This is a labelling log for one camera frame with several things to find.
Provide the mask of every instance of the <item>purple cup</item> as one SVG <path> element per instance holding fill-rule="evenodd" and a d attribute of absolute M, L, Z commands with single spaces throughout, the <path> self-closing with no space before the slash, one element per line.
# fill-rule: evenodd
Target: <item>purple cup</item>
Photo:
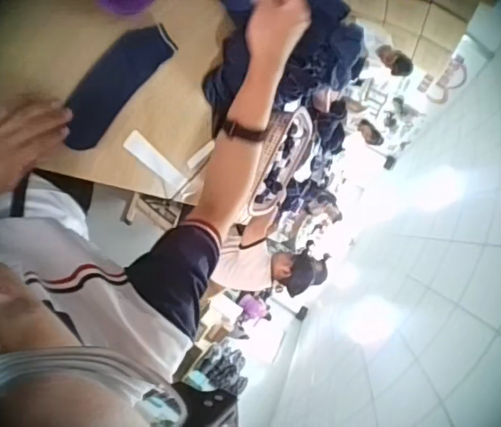
<path fill-rule="evenodd" d="M 135 15 L 147 9 L 155 0 L 98 0 L 100 6 L 116 15 Z"/>

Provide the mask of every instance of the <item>ear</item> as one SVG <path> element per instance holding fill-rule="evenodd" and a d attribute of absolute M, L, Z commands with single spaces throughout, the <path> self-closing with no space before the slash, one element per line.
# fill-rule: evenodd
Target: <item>ear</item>
<path fill-rule="evenodd" d="M 281 278 L 289 278 L 292 275 L 292 266 L 285 265 L 279 271 Z"/>

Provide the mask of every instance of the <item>wooden table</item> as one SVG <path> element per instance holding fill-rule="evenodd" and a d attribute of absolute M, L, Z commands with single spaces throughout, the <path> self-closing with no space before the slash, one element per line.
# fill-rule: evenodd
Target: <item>wooden table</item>
<path fill-rule="evenodd" d="M 94 0 L 0 2 L 0 105 L 24 92 L 66 99 L 109 46 L 130 28 L 161 22 L 179 46 L 127 102 L 97 148 L 61 147 L 44 169 L 158 197 L 161 180 L 123 148 L 138 130 L 186 176 L 186 161 L 211 137 L 211 109 L 201 90 L 221 60 L 232 24 L 217 0 L 156 0 L 142 15 L 123 18 Z"/>

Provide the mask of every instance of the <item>baseball jersey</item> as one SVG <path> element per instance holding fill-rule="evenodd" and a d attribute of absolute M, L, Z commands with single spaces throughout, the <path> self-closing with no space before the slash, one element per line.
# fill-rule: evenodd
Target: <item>baseball jersey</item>
<path fill-rule="evenodd" d="M 9 216 L 11 200 L 0 197 L 0 262 L 83 345 L 116 350 L 170 381 L 197 331 L 216 236 L 177 227 L 122 268 L 87 240 L 84 212 L 48 181 L 31 175 L 24 217 Z"/>
<path fill-rule="evenodd" d="M 261 291 L 271 287 L 271 255 L 266 238 L 242 246 L 242 237 L 231 228 L 222 242 L 221 258 L 211 279 L 239 291 Z"/>

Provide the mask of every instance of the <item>watch strap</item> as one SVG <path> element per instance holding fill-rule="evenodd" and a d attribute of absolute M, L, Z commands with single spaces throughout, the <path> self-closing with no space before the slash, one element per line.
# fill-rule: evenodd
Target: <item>watch strap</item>
<path fill-rule="evenodd" d="M 231 138 L 240 138 L 241 140 L 251 141 L 251 142 L 263 142 L 268 135 L 268 129 L 266 130 L 256 130 L 248 129 L 238 123 L 231 120 L 224 120 L 222 125 L 224 132 Z"/>

